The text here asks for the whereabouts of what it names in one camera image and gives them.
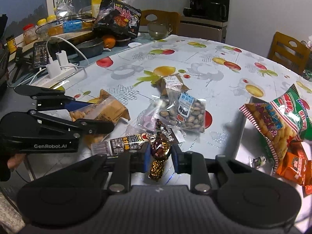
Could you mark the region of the person's left hand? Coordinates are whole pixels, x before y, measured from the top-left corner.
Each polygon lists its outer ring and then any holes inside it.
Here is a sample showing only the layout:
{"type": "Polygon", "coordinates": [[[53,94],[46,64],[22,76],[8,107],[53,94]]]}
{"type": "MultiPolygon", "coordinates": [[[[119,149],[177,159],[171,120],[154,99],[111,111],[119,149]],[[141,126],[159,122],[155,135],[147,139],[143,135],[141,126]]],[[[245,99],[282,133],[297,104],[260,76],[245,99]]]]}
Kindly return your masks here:
{"type": "Polygon", "coordinates": [[[25,154],[15,154],[7,161],[7,166],[9,169],[17,169],[18,166],[24,161],[26,155],[25,154]]]}

